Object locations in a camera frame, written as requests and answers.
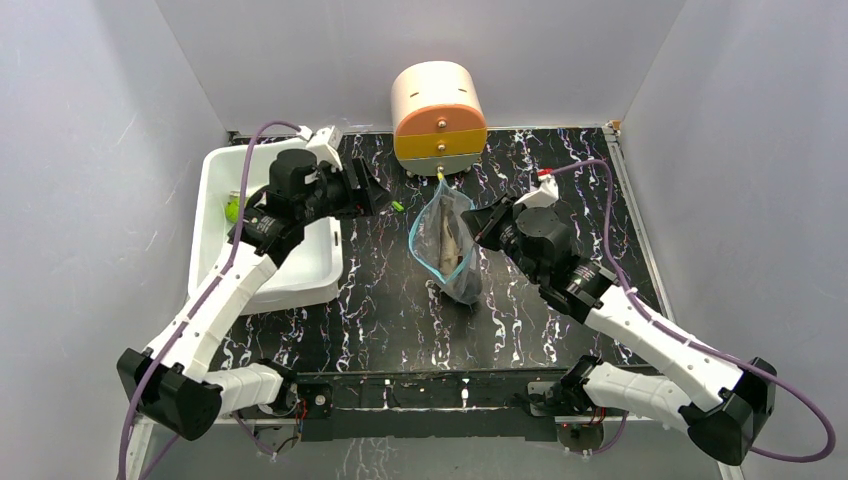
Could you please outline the grey toy fish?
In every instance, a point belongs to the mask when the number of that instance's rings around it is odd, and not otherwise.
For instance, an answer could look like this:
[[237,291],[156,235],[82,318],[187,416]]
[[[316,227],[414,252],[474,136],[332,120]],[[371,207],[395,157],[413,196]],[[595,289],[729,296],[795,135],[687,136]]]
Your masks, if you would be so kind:
[[458,224],[452,203],[442,198],[440,207],[440,247],[439,271],[444,278],[449,278],[463,260],[462,250],[458,240]]

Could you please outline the clear zip top bag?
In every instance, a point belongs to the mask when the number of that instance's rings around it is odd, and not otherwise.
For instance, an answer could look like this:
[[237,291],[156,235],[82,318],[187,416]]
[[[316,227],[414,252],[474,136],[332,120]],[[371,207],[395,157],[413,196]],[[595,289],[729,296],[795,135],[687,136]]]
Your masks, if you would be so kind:
[[464,305],[475,304],[482,292],[479,249],[462,218],[474,208],[471,198],[440,177],[408,238],[411,255],[429,272],[435,286]]

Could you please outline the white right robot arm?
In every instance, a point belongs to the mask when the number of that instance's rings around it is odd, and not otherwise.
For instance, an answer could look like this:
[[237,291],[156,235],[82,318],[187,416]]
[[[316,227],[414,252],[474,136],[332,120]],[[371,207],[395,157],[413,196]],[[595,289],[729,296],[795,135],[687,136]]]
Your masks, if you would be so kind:
[[504,197],[461,218],[473,240],[508,257],[551,308],[619,341],[657,371],[634,373],[584,355],[545,393],[531,394],[539,413],[627,411],[685,433],[716,461],[743,462],[773,411],[772,383],[696,351],[694,338],[667,319],[636,309],[611,271],[574,249],[554,207]]

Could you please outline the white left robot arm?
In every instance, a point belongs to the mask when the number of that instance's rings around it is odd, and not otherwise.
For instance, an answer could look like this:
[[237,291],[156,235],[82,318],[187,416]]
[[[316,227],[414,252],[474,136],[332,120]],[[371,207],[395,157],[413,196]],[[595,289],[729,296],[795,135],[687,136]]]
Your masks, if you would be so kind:
[[117,371],[129,400],[124,426],[142,414],[186,440],[216,419],[263,405],[275,416],[294,411],[299,391],[287,368],[262,360],[213,372],[211,360],[255,293],[325,218],[375,216],[392,196],[361,158],[334,166],[305,149],[282,150],[268,183],[244,204],[217,264],[168,326],[142,351],[128,348]]

